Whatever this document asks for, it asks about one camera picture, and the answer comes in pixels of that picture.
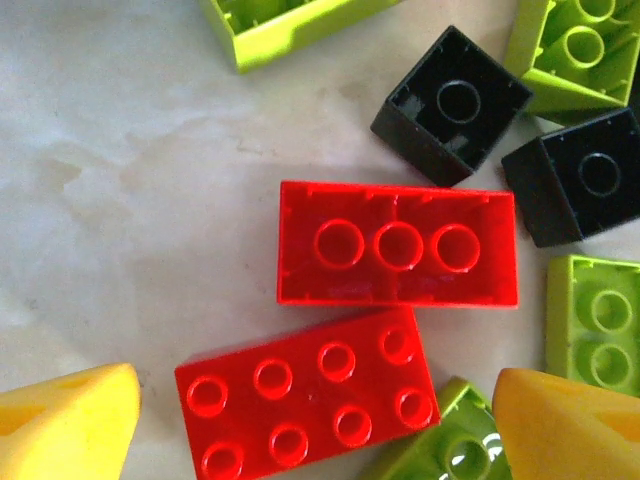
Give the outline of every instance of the plastic toy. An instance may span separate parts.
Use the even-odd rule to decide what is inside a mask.
[[[140,413],[131,365],[0,394],[0,479],[118,480]]]
[[[625,107],[640,51],[640,1],[520,0],[505,66],[529,111],[562,125]]]
[[[640,397],[640,263],[569,255],[549,264],[547,371]]]
[[[640,215],[640,127],[625,108],[536,138],[502,160],[538,247],[582,240]]]
[[[478,169],[531,96],[451,26],[387,97],[371,130],[433,183],[449,187]]]
[[[518,303],[511,193],[285,181],[278,301]]]
[[[258,478],[440,422],[410,308],[187,363],[176,380],[199,480]]]
[[[442,423],[382,450],[358,480],[510,480],[489,402],[454,377],[438,392]]]
[[[517,480],[640,478],[640,400],[506,369],[493,414]]]
[[[399,0],[199,0],[240,73],[267,64]]]

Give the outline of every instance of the toy block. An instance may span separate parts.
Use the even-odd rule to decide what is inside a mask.
[[[450,26],[387,97],[371,131],[449,187],[480,167],[532,95]]]
[[[520,0],[505,67],[561,125],[625,107],[640,52],[638,0]]]
[[[554,258],[547,275],[547,371],[640,397],[640,263]]]
[[[517,480],[640,478],[640,399],[505,369],[493,414]]]
[[[385,447],[358,480],[510,480],[489,401],[453,377],[438,392],[439,426]]]
[[[511,193],[285,181],[278,301],[513,307]]]
[[[538,247],[576,242],[640,215],[640,127],[628,109],[538,137],[502,159]]]
[[[0,394],[0,479],[117,480],[140,413],[131,365]]]
[[[199,0],[225,53],[245,73],[400,0]]]
[[[252,479],[440,422],[410,308],[176,368],[199,480]]]

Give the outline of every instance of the red 2x4 brick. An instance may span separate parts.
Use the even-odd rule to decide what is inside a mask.
[[[513,194],[282,182],[278,301],[516,306]]]
[[[406,307],[186,363],[175,374],[199,480],[258,478],[440,422]]]

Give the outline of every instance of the lego stud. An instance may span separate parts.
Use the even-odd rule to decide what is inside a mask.
[[[424,245],[420,232],[405,222],[390,222],[373,237],[373,252],[389,270],[412,270],[422,259]]]
[[[284,397],[293,383],[293,374],[287,362],[270,358],[258,364],[253,374],[253,385],[267,400]]]
[[[604,40],[593,28],[572,27],[542,52],[536,66],[560,78],[578,81],[585,70],[600,63],[604,51]]]
[[[415,388],[405,388],[396,395],[396,415],[407,427],[417,430],[425,427],[433,415],[431,400]]]
[[[464,80],[444,83],[436,93],[436,104],[444,118],[457,125],[465,125],[480,113],[478,89]]]
[[[201,376],[189,385],[187,405],[199,417],[213,418],[224,409],[228,394],[227,384],[222,379],[210,375]]]
[[[332,270],[353,267],[364,253],[360,229],[341,218],[323,223],[313,239],[313,251],[320,263]]]
[[[373,424],[369,414],[360,407],[347,405],[338,410],[333,431],[344,446],[356,448],[364,445],[371,437]]]
[[[200,468],[207,480],[236,480],[243,462],[244,452],[239,445],[217,442],[204,453]]]
[[[459,427],[443,430],[442,468],[450,480],[483,480],[491,469],[491,459],[482,442]]]
[[[544,42],[550,43],[574,25],[600,28],[616,9],[616,0],[566,0],[551,10],[544,31]]]
[[[604,198],[618,191],[622,172],[609,155],[592,153],[580,160],[578,177],[587,192]]]
[[[578,347],[576,363],[589,383],[605,388],[625,384],[633,368],[629,354],[613,343],[584,343]]]
[[[415,344],[401,328],[391,328],[380,336],[382,356],[393,365],[404,365],[413,359]]]
[[[578,297],[577,313],[590,330],[620,333],[629,328],[633,308],[626,296],[616,290],[588,290]]]
[[[318,368],[328,380],[336,383],[343,382],[353,375],[356,356],[351,347],[345,343],[327,343],[318,353]]]
[[[449,224],[431,237],[431,255],[438,270],[447,273],[466,273],[480,258],[480,240],[469,227]]]
[[[269,436],[271,457],[285,468],[302,462],[309,452],[309,437],[300,427],[289,423],[278,425]]]

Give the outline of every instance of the green brick underside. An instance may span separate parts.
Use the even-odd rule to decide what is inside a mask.
[[[576,299],[585,286],[612,288],[631,302],[633,320],[628,330],[617,334],[592,332],[578,319]],[[547,273],[547,372],[570,380],[590,383],[576,365],[581,341],[606,341],[622,347],[631,357],[634,373],[628,382],[612,390],[640,397],[640,263],[619,262],[581,255],[551,260]]]
[[[396,440],[382,448],[379,455],[358,476],[357,480],[438,480],[448,478],[440,465],[439,447],[443,433],[452,427],[464,428],[482,441],[497,433],[491,414],[491,403],[468,381],[453,377],[438,392],[442,415],[439,426]],[[502,447],[501,440],[492,440],[487,448]],[[504,452],[497,455],[484,480],[511,480],[511,470]]]
[[[634,18],[627,27],[628,43],[619,49],[620,58],[609,62],[612,65],[608,71],[594,76],[593,88],[589,88],[535,67],[537,57],[544,51],[541,40],[549,13],[565,1],[568,0],[520,0],[504,66],[534,91],[528,112],[561,125],[572,125],[627,106],[640,53],[640,18]],[[605,52],[614,43],[607,42],[607,38],[604,37]],[[615,81],[606,83],[611,76],[616,77]]]
[[[245,73],[399,1],[199,0],[199,3],[226,55],[238,72]]]

